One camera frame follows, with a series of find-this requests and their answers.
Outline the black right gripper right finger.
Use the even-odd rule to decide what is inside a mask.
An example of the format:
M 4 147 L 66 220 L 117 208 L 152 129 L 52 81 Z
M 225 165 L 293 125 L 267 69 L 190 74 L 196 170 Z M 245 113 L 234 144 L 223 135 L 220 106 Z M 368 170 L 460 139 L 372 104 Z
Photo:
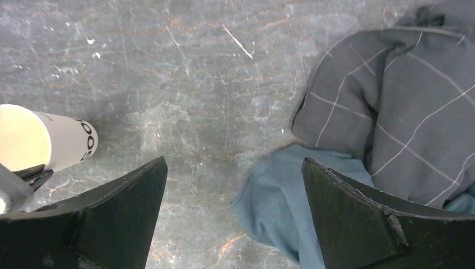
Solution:
M 473 268 L 474 216 L 392 196 L 306 158 L 326 268 Z

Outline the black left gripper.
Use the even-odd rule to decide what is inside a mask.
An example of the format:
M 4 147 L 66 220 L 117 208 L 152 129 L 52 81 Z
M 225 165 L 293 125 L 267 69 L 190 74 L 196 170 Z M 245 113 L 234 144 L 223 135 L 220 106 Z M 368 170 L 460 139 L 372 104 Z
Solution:
M 44 164 L 14 172 L 1 165 L 1 214 L 22 210 L 53 174 Z

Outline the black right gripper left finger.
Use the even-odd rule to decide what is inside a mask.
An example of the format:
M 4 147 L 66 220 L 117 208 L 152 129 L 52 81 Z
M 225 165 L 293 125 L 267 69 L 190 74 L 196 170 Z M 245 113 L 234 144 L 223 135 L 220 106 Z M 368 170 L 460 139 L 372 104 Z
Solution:
M 2 268 L 144 268 L 167 179 L 157 157 L 77 196 L 1 216 Z

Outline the white paper coffee cup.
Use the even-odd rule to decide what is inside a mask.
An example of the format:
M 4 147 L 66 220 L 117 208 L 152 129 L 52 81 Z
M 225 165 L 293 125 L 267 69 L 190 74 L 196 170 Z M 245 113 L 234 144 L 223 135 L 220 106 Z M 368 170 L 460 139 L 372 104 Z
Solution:
M 85 120 L 1 105 L 1 164 L 10 171 L 43 165 L 57 172 L 90 158 L 98 145 Z

